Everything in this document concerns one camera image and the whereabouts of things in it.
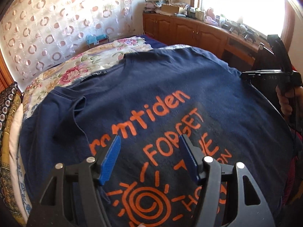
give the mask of cabinet door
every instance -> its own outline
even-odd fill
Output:
[[[158,15],[156,20],[156,40],[167,45],[172,45],[172,27],[173,19],[171,17]]]
[[[196,46],[197,23],[189,19],[174,19],[174,44]]]
[[[155,22],[156,16],[154,14],[143,14],[143,30],[152,38],[156,38]]]
[[[207,24],[198,26],[197,46],[199,48],[212,52],[218,58],[222,58],[226,42],[227,35],[219,28],[214,28]]]

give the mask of window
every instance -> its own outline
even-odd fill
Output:
[[[285,18],[285,0],[202,0],[201,8],[212,7],[216,15],[243,23],[258,31],[262,36],[281,36]]]

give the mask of wooden countertop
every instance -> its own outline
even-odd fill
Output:
[[[198,22],[198,23],[202,23],[202,24],[207,25],[207,26],[211,26],[212,28],[215,28],[215,29],[221,31],[222,33],[227,34],[227,37],[236,40],[237,42],[241,43],[242,45],[245,45],[246,47],[248,47],[249,49],[253,50],[256,53],[258,52],[260,43],[263,43],[267,49],[271,50],[271,48],[269,46],[269,43],[266,42],[265,40],[263,40],[260,37],[256,37],[256,42],[252,43],[251,40],[248,40],[248,41],[244,40],[244,38],[241,35],[238,35],[237,32],[230,33],[229,31],[227,31],[225,29],[222,29],[221,27],[209,25],[209,24],[207,24],[203,21],[200,21],[198,19],[180,18],[180,17],[179,17],[179,19],[191,20],[191,21],[195,21],[195,22]]]

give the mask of finger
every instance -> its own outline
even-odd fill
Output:
[[[280,88],[279,88],[278,86],[276,87],[276,93],[277,93],[278,95],[282,95],[282,94],[281,94],[281,90],[280,90]]]
[[[292,108],[290,105],[285,105],[281,107],[281,111],[285,116],[290,116],[292,113]]]
[[[279,103],[280,103],[280,105],[283,105],[283,104],[288,105],[289,104],[289,100],[285,96],[280,96],[279,97]]]
[[[288,91],[288,92],[285,93],[285,97],[287,97],[287,98],[293,98],[294,94],[295,94],[294,89],[291,89],[290,91]]]

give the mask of patterned fabric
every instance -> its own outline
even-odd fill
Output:
[[[18,167],[18,178],[19,178],[21,198],[22,198],[25,214],[27,216],[25,221],[27,221],[28,216],[31,213],[31,202],[29,200],[28,194],[25,189],[25,182],[24,182],[25,170],[24,170],[24,166],[23,166],[23,162],[22,162],[22,158],[21,158],[21,154],[20,154],[20,147],[18,148],[18,153],[17,153],[17,167]]]
[[[9,192],[8,182],[6,180],[8,176],[7,172],[9,171],[9,161],[7,163],[7,161],[2,158],[2,140],[6,120],[9,116],[10,107],[16,96],[17,89],[18,85],[14,82],[0,93],[0,200],[3,200],[8,208],[10,208],[10,201],[7,194],[12,192]]]
[[[11,104],[9,115],[7,117],[5,124],[5,129],[3,131],[0,172],[1,172],[2,195],[4,197],[4,202],[8,207],[9,211],[12,213],[13,217],[16,219],[16,221],[20,224],[25,224],[15,200],[12,181],[11,181],[10,166],[9,166],[9,133],[15,112],[20,106],[20,103],[21,103],[21,98],[19,95],[16,95],[14,97],[13,103]]]
[[[144,42],[141,37],[119,39],[90,49],[40,74],[25,90],[22,102],[23,119],[29,118],[37,105],[56,86],[68,86],[80,77],[110,68],[123,59],[126,53],[151,50],[152,47]]]
[[[11,181],[12,181],[12,187],[14,191],[16,204],[20,210],[22,218],[26,222],[27,215],[23,207],[22,197],[20,193],[18,167],[17,167],[17,152],[19,146],[19,133],[22,125],[22,117],[23,117],[23,105],[21,103],[15,112],[11,129],[9,131],[9,168],[11,172]]]

